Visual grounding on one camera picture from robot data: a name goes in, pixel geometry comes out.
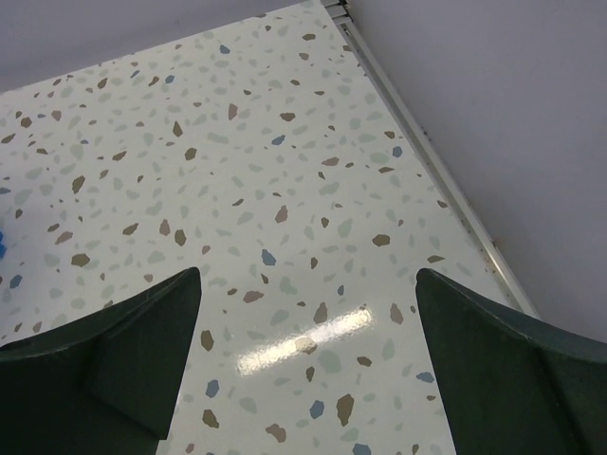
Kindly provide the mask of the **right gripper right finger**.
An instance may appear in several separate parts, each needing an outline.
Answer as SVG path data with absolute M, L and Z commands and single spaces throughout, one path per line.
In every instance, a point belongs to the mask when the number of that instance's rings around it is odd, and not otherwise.
M 605 343 L 428 268 L 415 295 L 457 453 L 605 453 Z

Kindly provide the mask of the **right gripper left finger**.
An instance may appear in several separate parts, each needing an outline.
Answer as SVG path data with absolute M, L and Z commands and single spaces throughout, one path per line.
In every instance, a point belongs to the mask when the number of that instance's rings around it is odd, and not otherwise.
M 1 348 L 4 454 L 154 454 L 201 302 L 198 268 Z

